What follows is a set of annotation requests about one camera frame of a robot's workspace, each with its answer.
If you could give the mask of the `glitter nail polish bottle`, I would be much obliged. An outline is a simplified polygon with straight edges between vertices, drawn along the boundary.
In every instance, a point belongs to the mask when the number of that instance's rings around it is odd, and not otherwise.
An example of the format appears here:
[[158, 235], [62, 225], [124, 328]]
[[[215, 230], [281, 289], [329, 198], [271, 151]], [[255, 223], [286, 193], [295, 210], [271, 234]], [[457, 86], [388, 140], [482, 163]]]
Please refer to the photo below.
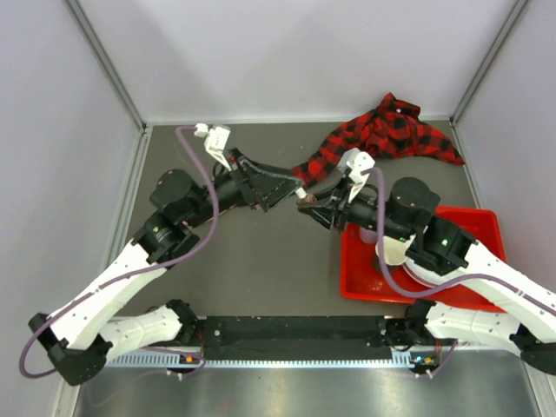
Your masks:
[[297, 205], [309, 204], [309, 203], [313, 203], [315, 201], [316, 201], [316, 198], [315, 198], [314, 195], [307, 194], [303, 198], [298, 199], [296, 201], [296, 204]]

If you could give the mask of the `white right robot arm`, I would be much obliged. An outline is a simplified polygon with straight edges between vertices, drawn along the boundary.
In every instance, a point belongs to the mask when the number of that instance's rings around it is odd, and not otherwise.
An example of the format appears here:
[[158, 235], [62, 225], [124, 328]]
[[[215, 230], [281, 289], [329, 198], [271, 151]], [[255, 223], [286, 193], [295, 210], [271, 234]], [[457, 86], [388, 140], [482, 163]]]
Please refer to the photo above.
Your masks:
[[[467, 341], [515, 354], [545, 374], [555, 373], [555, 293], [495, 255], [473, 234], [437, 216], [440, 198], [423, 181], [404, 177], [374, 201], [345, 175], [315, 195], [298, 192], [299, 212], [325, 228], [354, 224], [378, 235], [379, 267], [388, 286], [415, 300], [407, 337]], [[461, 285], [499, 308], [481, 313], [430, 296]]]

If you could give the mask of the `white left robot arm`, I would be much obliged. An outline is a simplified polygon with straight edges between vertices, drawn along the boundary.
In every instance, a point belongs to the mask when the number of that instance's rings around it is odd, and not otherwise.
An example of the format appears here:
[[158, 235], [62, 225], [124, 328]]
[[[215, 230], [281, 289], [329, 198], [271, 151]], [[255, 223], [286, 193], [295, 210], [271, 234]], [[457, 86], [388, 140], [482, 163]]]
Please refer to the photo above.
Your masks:
[[149, 197], [155, 212], [119, 256], [73, 301], [30, 319], [54, 372], [70, 386], [82, 385], [109, 361], [139, 348], [190, 343], [196, 317], [183, 301], [171, 300], [128, 319], [115, 315], [141, 289], [208, 245], [215, 232], [200, 238], [195, 228], [215, 225], [220, 213], [236, 206], [268, 211], [302, 189], [302, 179], [289, 170], [254, 162], [239, 149], [222, 157], [223, 173], [204, 185], [183, 169], [165, 172]]

